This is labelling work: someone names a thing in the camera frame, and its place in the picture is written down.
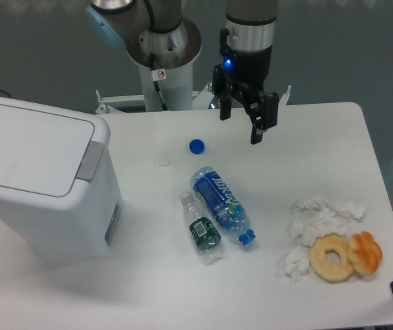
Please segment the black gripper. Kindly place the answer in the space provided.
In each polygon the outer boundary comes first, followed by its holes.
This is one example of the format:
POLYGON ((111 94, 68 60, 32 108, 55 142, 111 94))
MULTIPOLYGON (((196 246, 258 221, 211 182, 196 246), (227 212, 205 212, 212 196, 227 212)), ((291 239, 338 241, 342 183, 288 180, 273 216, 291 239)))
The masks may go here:
POLYGON ((267 94, 264 81, 268 75, 272 47, 257 51, 239 50, 228 43, 233 33, 220 30, 220 55, 223 62, 213 69, 212 92, 220 104, 220 119, 231 117, 232 100, 243 105, 251 119, 251 144, 262 141, 264 133, 277 125, 279 94, 267 94))

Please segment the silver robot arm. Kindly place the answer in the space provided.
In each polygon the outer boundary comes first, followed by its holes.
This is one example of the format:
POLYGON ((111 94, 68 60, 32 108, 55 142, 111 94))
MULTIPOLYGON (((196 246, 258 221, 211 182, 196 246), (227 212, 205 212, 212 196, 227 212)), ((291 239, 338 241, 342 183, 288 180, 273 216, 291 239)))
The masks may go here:
MULTIPOLYGON (((220 30, 222 63, 213 68, 212 93, 221 120, 230 118, 233 102, 243 106, 251 120, 251 144, 277 125, 279 96, 264 90, 277 11, 277 1, 228 1, 220 30)), ((125 45, 140 69, 148 111, 191 107, 192 64, 202 37, 182 15, 181 1, 91 1, 85 13, 103 40, 125 45)))

